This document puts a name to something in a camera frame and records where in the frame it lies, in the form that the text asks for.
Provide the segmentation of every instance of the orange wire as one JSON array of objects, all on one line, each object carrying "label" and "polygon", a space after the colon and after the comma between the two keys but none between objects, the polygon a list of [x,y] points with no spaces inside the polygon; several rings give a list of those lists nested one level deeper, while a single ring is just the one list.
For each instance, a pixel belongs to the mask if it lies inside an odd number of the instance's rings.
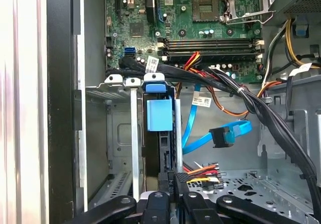
[{"label": "orange wire", "polygon": [[204,171],[204,170],[208,170],[208,169],[213,169],[213,168],[215,168],[215,167],[216,167],[216,165],[207,166],[207,167],[204,167],[204,168],[201,168],[201,169],[198,169],[198,170],[190,171],[190,172],[188,172],[188,174],[191,175],[191,174],[194,174],[194,173],[197,173],[197,172],[200,172],[200,171]]}]

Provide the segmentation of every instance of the perforated metal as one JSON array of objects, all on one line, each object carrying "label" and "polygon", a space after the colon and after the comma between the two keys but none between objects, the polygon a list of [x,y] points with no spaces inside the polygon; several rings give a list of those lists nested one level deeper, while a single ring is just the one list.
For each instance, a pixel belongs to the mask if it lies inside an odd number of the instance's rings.
[{"label": "perforated metal", "polygon": [[321,0],[298,0],[286,14],[321,13]]}]

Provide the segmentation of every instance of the red wire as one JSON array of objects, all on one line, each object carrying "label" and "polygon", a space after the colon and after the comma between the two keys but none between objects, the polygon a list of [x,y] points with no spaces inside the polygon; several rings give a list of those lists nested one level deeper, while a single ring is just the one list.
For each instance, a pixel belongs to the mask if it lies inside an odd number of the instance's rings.
[{"label": "red wire", "polygon": [[187,63],[185,63],[184,68],[186,68],[186,66],[190,64],[190,62],[194,59],[195,56],[196,56],[196,52],[190,57]]}]

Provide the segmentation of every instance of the white label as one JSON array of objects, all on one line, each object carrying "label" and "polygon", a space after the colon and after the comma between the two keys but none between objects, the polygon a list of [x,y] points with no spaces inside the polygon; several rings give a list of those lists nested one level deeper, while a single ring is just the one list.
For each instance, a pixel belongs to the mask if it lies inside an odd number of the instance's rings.
[{"label": "white label", "polygon": [[289,77],[296,76],[298,73],[301,73],[301,72],[308,72],[310,70],[311,66],[312,66],[312,63],[304,64],[304,65],[300,66],[299,68],[291,71]]},{"label": "white label", "polygon": [[193,97],[192,105],[200,107],[211,107],[212,99],[210,97]]},{"label": "white label", "polygon": [[145,73],[156,72],[159,59],[155,57],[148,56]]}]

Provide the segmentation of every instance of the black wire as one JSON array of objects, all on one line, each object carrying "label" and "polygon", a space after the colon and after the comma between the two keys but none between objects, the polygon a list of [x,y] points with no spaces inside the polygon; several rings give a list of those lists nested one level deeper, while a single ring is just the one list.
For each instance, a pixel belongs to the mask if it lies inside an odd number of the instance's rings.
[{"label": "black wire", "polygon": [[286,82],[286,92],[285,92],[285,122],[287,122],[287,119],[289,118],[290,114],[290,107],[291,107],[291,102],[292,102],[292,87],[293,87],[293,79],[294,76],[290,76],[287,79]]}]

